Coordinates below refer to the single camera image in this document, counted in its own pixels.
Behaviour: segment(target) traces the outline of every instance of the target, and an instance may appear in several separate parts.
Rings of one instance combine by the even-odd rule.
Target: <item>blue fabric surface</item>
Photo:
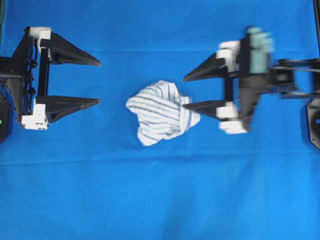
[[[194,102],[222,81],[182,78],[256,25],[274,59],[319,56],[310,0],[6,1],[1,54],[25,26],[48,26],[100,68],[50,69],[49,94],[101,104],[0,145],[0,239],[319,239],[320,155],[304,100],[262,96],[252,131],[226,135],[202,116],[185,134],[141,146],[125,103],[158,80]],[[310,87],[299,73],[302,88]]]

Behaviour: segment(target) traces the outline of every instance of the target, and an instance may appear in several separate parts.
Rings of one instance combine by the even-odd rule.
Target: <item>black cable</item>
[[[0,92],[0,96],[1,96],[2,100],[5,100],[8,97],[8,91],[6,89],[6,86],[5,86],[4,82],[1,82],[0,84],[1,84],[1,87],[2,87],[3,92],[4,92],[4,94]]]
[[[313,9],[315,17],[316,35],[318,38],[318,47],[320,52],[320,0],[313,0]]]

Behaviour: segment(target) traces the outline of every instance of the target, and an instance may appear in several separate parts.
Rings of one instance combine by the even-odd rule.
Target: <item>blue and white striped towel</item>
[[[158,81],[129,98],[126,107],[137,114],[138,138],[145,146],[183,134],[200,121],[200,115],[183,107],[190,98],[182,96],[174,83]]]

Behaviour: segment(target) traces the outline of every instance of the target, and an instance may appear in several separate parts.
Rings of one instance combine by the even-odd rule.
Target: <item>robotic arm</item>
[[[38,51],[40,54],[38,91],[33,99],[36,90],[32,86],[34,81],[32,70],[38,65]],[[9,93],[12,96],[15,119],[23,128],[47,130],[49,123],[99,103],[97,98],[48,95],[50,65],[66,63],[101,65],[95,57],[54,33],[49,27],[26,27],[24,36],[13,55],[0,57],[0,84],[7,95]]]

